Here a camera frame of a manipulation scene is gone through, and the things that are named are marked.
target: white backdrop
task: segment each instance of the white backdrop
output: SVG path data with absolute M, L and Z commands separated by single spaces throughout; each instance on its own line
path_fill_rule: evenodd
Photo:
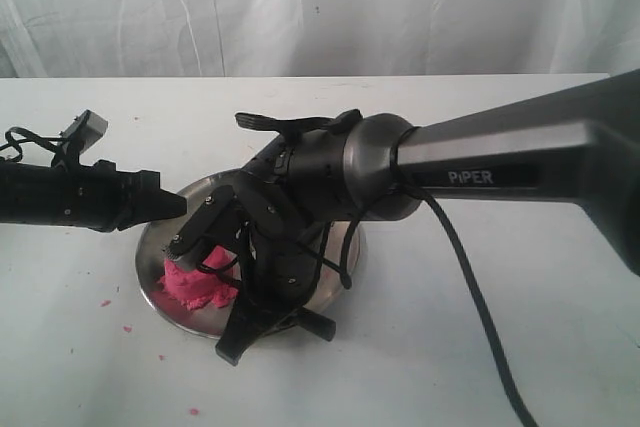
M 609 72 L 640 0 L 0 0 L 0 75 Z

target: white tablecloth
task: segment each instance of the white tablecloth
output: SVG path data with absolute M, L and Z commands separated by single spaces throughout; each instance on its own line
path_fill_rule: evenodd
M 110 127 L 84 163 L 158 170 L 177 190 L 240 166 L 271 137 L 236 128 L 236 111 L 359 108 L 422 125 L 601 77 L 11 79 L 0 80 L 0 120 L 50 135 L 92 109 Z M 26 162 L 47 160 L 27 150 Z M 443 205 L 540 425 L 637 426 L 640 279 L 586 215 L 563 204 Z M 145 303 L 133 265 L 141 230 L 0 225 L 2 427 L 519 425 L 428 209 L 365 226 L 354 288 L 327 312 L 333 342 L 290 331 L 236 368 Z

